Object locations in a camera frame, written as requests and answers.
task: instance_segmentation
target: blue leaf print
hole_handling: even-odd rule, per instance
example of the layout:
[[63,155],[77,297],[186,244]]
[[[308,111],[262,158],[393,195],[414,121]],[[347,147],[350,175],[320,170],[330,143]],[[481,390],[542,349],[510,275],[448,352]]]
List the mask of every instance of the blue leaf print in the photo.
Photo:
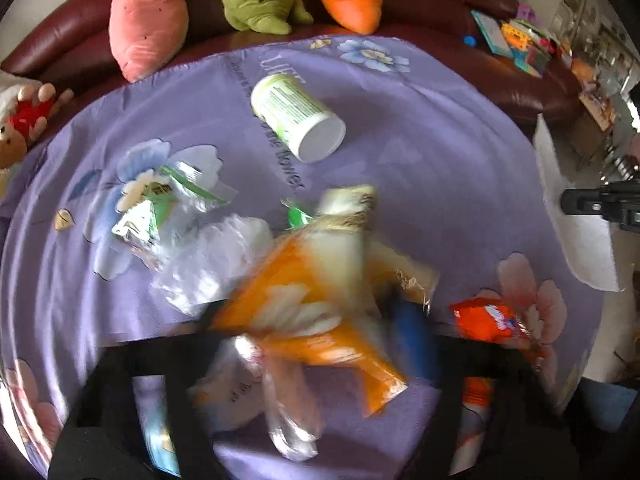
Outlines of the blue leaf print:
[[78,183],[74,186],[74,188],[71,190],[71,194],[69,195],[68,199],[73,200],[75,198],[78,198],[79,196],[82,196],[86,191],[86,188],[91,183],[91,181],[96,177],[98,177],[99,179],[101,174],[102,174],[102,170],[91,170],[85,173],[82,176],[82,178],[78,181]]

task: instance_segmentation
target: blue flower print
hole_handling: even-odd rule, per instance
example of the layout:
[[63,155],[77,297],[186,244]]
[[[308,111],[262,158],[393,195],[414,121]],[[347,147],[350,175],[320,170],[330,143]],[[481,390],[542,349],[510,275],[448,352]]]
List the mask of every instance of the blue flower print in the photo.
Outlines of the blue flower print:
[[388,48],[373,41],[347,40],[338,45],[338,50],[344,52],[340,59],[349,63],[363,64],[380,72],[411,72],[407,58],[392,56]]
[[207,173],[211,173],[208,182],[215,183],[217,180],[222,162],[217,157],[215,146],[192,146],[171,157],[170,151],[171,143],[161,139],[151,139],[133,146],[118,161],[116,184],[96,192],[83,234],[86,240],[97,245],[93,270],[103,279],[112,280],[123,274],[133,261],[130,248],[114,239],[111,228],[138,201],[147,184],[165,182],[164,176],[155,173],[156,168],[174,160],[207,160]]

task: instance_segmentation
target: pink flower print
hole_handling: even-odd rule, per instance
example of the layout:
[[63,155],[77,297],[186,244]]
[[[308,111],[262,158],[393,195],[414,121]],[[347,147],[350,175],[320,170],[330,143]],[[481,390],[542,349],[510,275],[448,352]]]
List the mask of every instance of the pink flower print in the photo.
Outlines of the pink flower print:
[[566,304],[552,280],[536,283],[533,270],[524,254],[513,253],[498,264],[501,294],[483,289],[482,298],[501,298],[523,320],[531,337],[542,346],[545,358],[540,370],[547,391],[556,383],[558,358],[551,343],[562,332],[566,322]]
[[36,378],[26,361],[16,359],[15,368],[7,368],[6,382],[21,426],[20,433],[49,464],[62,429],[55,407],[39,400]]

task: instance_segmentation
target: sofa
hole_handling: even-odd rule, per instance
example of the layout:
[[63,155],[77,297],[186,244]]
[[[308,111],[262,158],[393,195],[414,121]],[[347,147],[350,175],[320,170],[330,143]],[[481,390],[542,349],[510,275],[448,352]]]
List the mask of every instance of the sofa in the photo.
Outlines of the sofa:
[[[407,40],[460,74],[501,108],[523,131],[542,113],[549,124],[570,121],[580,113],[580,83],[559,60],[535,78],[506,59],[493,56],[470,14],[480,10],[497,19],[516,15],[516,0],[383,0],[377,34]],[[345,33],[320,0],[304,0],[316,22],[290,36],[236,32],[226,22],[220,0],[187,0],[190,26],[182,51],[171,64],[201,59],[272,41]],[[101,95],[127,84],[111,55],[108,23],[111,0],[68,0],[33,30],[2,62],[7,72],[72,88],[76,99],[54,118],[47,135]],[[478,40],[475,48],[465,36]]]

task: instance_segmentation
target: snack canister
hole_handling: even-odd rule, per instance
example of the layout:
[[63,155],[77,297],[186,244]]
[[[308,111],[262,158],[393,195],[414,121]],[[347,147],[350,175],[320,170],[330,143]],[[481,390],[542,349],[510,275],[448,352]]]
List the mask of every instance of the snack canister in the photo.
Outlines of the snack canister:
[[306,93],[292,75],[270,75],[258,81],[251,106],[302,162],[322,160],[344,139],[344,121]]

